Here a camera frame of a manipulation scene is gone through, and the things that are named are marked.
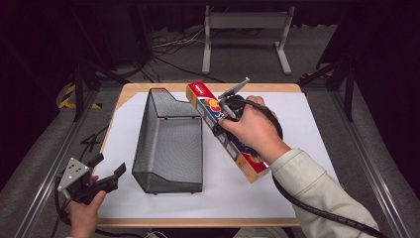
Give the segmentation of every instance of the sleeve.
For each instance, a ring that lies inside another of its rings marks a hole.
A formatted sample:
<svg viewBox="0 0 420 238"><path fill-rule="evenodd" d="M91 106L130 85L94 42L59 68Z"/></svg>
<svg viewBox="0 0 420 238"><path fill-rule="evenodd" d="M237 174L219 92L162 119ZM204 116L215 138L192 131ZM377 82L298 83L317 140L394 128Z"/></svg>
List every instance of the sleeve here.
<svg viewBox="0 0 420 238"><path fill-rule="evenodd" d="M302 150L288 151L270 169L281 186L300 201L377 230L377 224L368 210L352 199L324 168ZM370 237L360 230L319 217L295 205L293 209L307 237Z"/></svg>

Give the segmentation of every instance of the left hand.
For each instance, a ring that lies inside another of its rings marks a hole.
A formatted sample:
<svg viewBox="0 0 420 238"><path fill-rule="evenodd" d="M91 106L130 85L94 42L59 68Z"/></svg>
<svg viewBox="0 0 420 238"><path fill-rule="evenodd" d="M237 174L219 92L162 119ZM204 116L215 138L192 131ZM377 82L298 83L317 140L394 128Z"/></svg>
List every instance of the left hand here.
<svg viewBox="0 0 420 238"><path fill-rule="evenodd" d="M72 237L92 237L98 222L98 209L105 199L106 192L99 191L89 205L71 201L67 208L71 220Z"/></svg>

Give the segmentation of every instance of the right hand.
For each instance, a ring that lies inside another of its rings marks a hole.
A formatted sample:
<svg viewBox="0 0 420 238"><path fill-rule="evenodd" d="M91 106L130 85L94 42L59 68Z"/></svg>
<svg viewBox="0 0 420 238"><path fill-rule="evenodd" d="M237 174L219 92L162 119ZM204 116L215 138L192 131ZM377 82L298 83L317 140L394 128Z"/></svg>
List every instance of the right hand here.
<svg viewBox="0 0 420 238"><path fill-rule="evenodd" d="M251 100L265 106L260 96L249 96ZM240 142L256 150L271 165L277 158L290 150L277 134L274 125L252 105L247 104L238 122L219 120L220 126L234 134Z"/></svg>

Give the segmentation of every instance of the metal frame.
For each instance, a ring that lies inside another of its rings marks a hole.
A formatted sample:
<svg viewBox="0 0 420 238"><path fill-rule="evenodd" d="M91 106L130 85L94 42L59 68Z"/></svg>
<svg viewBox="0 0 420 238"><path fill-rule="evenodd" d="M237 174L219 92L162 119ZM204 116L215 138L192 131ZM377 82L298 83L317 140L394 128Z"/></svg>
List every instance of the metal frame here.
<svg viewBox="0 0 420 238"><path fill-rule="evenodd" d="M43 211L43 208L46 205L51 192L53 191L53 180L55 176L59 173L59 170L62 169L63 166L65 166L68 162L69 150L73 145L77 132L79 131L81 125L86 119L86 116L90 110L90 105L94 103L97 94L97 91L90 91L88 93L84 104L84 108L87 108L87 110L84 110L80 115L79 120L77 120L71 125L64 139L64 142L52 163L49 172L47 173L42 184L40 185L40 188L34 198L34 201L32 202L30 208L28 209L28 212L26 213L24 219L21 222L21 225L16 231L15 238L30 237L31 231L34 228L38 218L40 217L41 212Z"/></svg>
<svg viewBox="0 0 420 238"><path fill-rule="evenodd" d="M222 13L211 12L210 7L206 6L205 14L205 45L203 56L203 73L210 72L211 59L211 42L210 30L215 29L232 29L232 28L281 28L281 39L274 42L275 50L280 59L281 67L284 74L291 74L290 65L284 52L287 34L290 29L291 20L293 19L294 7L290 7L287 12L268 12L268 13Z"/></svg>
<svg viewBox="0 0 420 238"><path fill-rule="evenodd" d="M330 92L331 98L333 99L337 110L340 112L342 121L344 122L348 133L351 136L353 143L359 153L359 158L364 168L365 174L370 182L374 194L382 207L383 213L388 220L388 223L397 238L411 238L413 237L402 221L399 215L398 208L396 207L395 201L389 192L389 189L382 178L376 164L368 153L361 135L355 124L348 120L346 111L343 110L343 99L338 91Z"/></svg>

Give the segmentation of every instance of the metal rail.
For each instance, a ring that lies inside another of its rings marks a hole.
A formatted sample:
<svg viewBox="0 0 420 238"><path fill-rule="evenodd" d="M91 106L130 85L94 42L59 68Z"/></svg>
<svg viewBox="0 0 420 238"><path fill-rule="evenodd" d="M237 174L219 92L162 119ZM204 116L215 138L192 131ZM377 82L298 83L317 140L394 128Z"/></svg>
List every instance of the metal rail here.
<svg viewBox="0 0 420 238"><path fill-rule="evenodd" d="M74 142L78 130L80 129L81 125L86 119L86 115L89 111L90 105L94 103L97 94L97 91L88 92L84 105L84 108L86 109L80 115L79 120L73 123L73 125L71 125L70 130L68 131L64 142L52 163L49 172L44 178L44 181L41 183L41 186L34 198L34 201L32 202L30 208L28 209L28 212L26 213L24 219L21 222L21 225L19 226L15 234L15 238L30 237L31 231L34 228L38 218L40 217L41 212L43 211L43 208L46 205L51 192L53 191L53 180L58 174L59 170L63 168L63 166L65 166L68 162L69 150Z"/></svg>
<svg viewBox="0 0 420 238"><path fill-rule="evenodd" d="M360 155L360 161L362 167L365 170L370 185L373 188L373 192L376 195L377 200L379 201L380 206L382 207L383 213L385 214L386 219L394 233L395 237L400 238L411 238L412 235L407 230L404 222L401 219L401 216L398 213L397 207L395 205L394 199L389 192L389 189L383 180L376 164L368 153L361 135L359 134L358 129L355 124L349 122L346 116L346 112L343 110L344 102L338 91L330 92L331 98L333 99L337 110L340 112L341 118L346 125L346 129L351 136L353 143L358 149Z"/></svg>

